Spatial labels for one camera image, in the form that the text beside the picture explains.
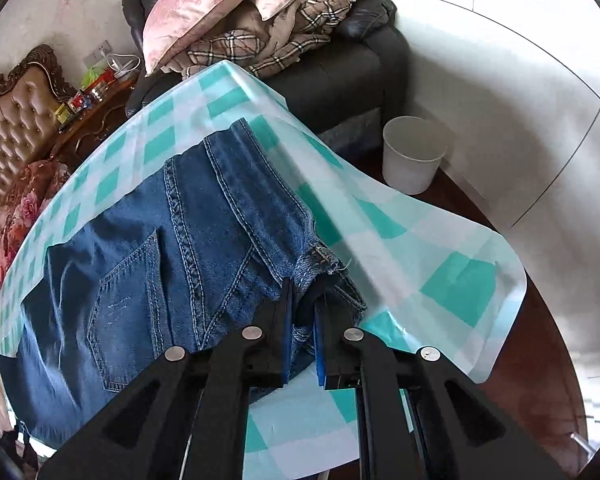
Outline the blue denim jeans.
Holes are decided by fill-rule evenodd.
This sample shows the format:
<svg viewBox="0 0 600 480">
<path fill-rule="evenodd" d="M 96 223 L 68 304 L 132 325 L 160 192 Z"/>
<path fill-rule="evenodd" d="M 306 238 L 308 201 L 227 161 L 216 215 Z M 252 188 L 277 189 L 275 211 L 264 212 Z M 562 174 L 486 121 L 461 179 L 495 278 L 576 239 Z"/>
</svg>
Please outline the blue denim jeans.
<svg viewBox="0 0 600 480">
<path fill-rule="evenodd" d="M 320 300 L 364 300 L 309 208 L 266 159 L 272 129 L 234 122 L 169 158 L 45 255 L 0 372 L 32 437 L 59 448 L 166 350 L 214 347 L 294 288 L 290 370 L 313 360 Z"/>
</svg>

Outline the teal checked tablecloth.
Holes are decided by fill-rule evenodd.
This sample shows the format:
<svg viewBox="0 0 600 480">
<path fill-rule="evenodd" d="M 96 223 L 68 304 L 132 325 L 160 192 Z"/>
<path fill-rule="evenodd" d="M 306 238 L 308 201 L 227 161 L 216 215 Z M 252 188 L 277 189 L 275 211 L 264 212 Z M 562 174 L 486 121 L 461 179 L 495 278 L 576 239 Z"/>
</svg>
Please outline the teal checked tablecloth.
<svg viewBox="0 0 600 480">
<path fill-rule="evenodd" d="M 23 300 L 42 280 L 51 247 L 71 240 L 169 158 L 241 119 L 272 129 L 266 159 L 346 266 L 364 300 L 362 326 L 400 350 L 430 344 L 472 379 L 485 380 L 526 291 L 524 269 L 506 240 L 362 174 L 292 116 L 280 94 L 229 62 L 129 119 L 38 217 L 3 282 L 0 359 L 18 351 Z"/>
</svg>

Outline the white waste bin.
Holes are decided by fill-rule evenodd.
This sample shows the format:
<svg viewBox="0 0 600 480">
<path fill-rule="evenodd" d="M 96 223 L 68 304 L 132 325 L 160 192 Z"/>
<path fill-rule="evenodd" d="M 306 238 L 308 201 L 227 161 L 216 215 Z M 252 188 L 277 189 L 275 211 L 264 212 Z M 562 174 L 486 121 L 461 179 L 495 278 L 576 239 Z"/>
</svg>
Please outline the white waste bin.
<svg viewBox="0 0 600 480">
<path fill-rule="evenodd" d="M 434 180 L 448 139 L 434 122 L 414 116 L 389 120 L 382 130 L 382 176 L 389 186 L 415 196 Z"/>
</svg>

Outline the dark wooden nightstand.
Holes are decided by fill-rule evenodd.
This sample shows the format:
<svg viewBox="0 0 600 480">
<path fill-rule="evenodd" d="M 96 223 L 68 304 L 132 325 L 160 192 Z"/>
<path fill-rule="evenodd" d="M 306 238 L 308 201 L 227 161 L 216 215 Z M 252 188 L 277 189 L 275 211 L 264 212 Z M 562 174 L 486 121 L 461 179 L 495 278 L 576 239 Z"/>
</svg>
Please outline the dark wooden nightstand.
<svg viewBox="0 0 600 480">
<path fill-rule="evenodd" d="M 64 130 L 50 150 L 50 159 L 57 159 L 71 169 L 78 168 L 110 134 L 126 122 L 125 104 L 135 88 L 137 76 L 112 84 L 102 102 L 88 108 Z"/>
</svg>

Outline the plaid blanket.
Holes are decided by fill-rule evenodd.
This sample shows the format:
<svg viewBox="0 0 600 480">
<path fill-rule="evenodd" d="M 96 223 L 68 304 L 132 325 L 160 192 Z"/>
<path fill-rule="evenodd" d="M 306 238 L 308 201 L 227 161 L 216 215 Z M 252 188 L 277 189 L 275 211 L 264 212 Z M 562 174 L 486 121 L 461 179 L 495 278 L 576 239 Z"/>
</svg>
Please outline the plaid blanket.
<svg viewBox="0 0 600 480">
<path fill-rule="evenodd" d="M 259 79 L 270 78 L 302 55 L 328 44 L 356 0 L 296 0 L 268 21 L 242 2 L 210 32 L 191 42 L 161 67 L 184 79 L 204 68 L 230 61 Z"/>
</svg>

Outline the green item on nightstand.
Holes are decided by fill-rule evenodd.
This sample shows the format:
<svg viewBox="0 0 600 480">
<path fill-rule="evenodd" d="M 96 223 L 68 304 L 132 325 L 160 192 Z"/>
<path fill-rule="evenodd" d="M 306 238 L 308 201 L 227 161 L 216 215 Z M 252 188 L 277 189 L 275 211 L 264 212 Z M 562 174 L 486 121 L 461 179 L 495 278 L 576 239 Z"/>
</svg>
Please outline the green item on nightstand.
<svg viewBox="0 0 600 480">
<path fill-rule="evenodd" d="M 105 73 L 107 68 L 108 66 L 102 65 L 102 63 L 96 63 L 95 65 L 89 67 L 81 79 L 80 89 L 86 90 L 96 79 Z"/>
</svg>

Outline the tufted brown headboard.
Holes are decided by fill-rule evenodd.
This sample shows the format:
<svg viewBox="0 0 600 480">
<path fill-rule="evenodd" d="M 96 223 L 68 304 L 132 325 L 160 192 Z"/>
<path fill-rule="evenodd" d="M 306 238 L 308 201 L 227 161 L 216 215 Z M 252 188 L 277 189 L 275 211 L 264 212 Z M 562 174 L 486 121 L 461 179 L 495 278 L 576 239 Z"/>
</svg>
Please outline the tufted brown headboard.
<svg viewBox="0 0 600 480">
<path fill-rule="evenodd" d="M 75 94 L 47 44 L 0 74 L 0 206 L 22 168 L 50 152 L 60 133 L 55 112 Z"/>
</svg>

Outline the wall power socket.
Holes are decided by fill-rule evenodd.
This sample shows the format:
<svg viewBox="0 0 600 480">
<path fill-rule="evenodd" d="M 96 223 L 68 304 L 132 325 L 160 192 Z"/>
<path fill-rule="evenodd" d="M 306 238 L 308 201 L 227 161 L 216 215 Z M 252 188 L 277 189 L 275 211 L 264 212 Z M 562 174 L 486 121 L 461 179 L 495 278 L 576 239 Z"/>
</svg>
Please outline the wall power socket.
<svg viewBox="0 0 600 480">
<path fill-rule="evenodd" d="M 91 53 L 84 56 L 83 64 L 86 68 L 91 68 L 106 58 L 111 52 L 112 47 L 110 46 L 110 43 L 107 40 L 104 40 Z"/>
</svg>

